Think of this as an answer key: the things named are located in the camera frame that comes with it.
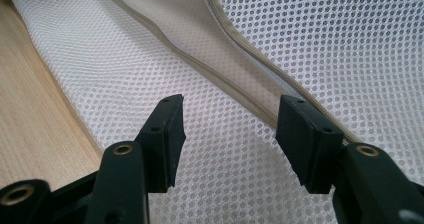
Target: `wooden table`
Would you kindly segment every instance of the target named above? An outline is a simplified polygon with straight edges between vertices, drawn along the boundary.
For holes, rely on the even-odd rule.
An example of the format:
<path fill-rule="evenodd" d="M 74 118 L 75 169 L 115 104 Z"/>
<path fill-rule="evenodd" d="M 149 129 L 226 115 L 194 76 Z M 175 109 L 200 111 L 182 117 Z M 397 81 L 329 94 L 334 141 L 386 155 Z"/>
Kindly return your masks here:
<path fill-rule="evenodd" d="M 37 178 L 55 190 L 97 170 L 100 159 L 12 1 L 0 0 L 0 188 Z"/>

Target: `light wood tabletop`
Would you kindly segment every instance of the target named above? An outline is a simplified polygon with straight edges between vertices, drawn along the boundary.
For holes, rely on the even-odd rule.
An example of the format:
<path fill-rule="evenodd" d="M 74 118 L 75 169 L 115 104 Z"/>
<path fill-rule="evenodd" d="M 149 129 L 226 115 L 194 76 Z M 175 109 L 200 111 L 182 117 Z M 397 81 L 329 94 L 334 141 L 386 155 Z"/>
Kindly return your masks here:
<path fill-rule="evenodd" d="M 98 169 L 101 152 L 38 56 L 11 0 L 0 0 L 0 189 L 55 190 Z"/>

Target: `white fabric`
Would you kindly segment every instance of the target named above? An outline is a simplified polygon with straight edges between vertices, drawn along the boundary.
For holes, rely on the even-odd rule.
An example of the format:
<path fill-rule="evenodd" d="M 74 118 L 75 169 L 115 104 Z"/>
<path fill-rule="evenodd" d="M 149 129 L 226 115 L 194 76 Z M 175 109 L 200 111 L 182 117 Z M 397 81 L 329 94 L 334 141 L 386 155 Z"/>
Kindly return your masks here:
<path fill-rule="evenodd" d="M 150 195 L 153 223 L 334 222 L 331 197 L 299 186 L 274 130 L 114 2 L 13 2 L 101 148 L 134 139 L 163 97 L 185 96 L 187 141 L 176 187 Z"/>
<path fill-rule="evenodd" d="M 217 2 L 278 72 L 424 183 L 424 0 Z"/>

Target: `wooden surface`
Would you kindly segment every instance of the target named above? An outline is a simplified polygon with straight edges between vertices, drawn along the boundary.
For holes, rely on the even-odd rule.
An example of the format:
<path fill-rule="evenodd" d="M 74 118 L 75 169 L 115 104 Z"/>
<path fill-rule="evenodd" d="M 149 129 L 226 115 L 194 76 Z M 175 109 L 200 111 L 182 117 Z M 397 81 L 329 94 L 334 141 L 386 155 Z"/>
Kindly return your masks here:
<path fill-rule="evenodd" d="M 11 0 L 0 0 L 0 188 L 38 178 L 54 190 L 98 169 L 100 151 L 56 85 Z"/>

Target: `wood grain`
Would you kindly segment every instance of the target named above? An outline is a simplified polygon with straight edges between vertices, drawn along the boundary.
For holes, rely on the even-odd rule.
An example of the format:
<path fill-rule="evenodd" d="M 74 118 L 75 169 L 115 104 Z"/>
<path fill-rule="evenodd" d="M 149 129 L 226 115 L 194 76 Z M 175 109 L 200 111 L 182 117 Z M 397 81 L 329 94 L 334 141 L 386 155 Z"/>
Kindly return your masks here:
<path fill-rule="evenodd" d="M 54 190 L 97 170 L 100 158 L 11 0 L 0 0 L 0 188 L 37 178 Z"/>

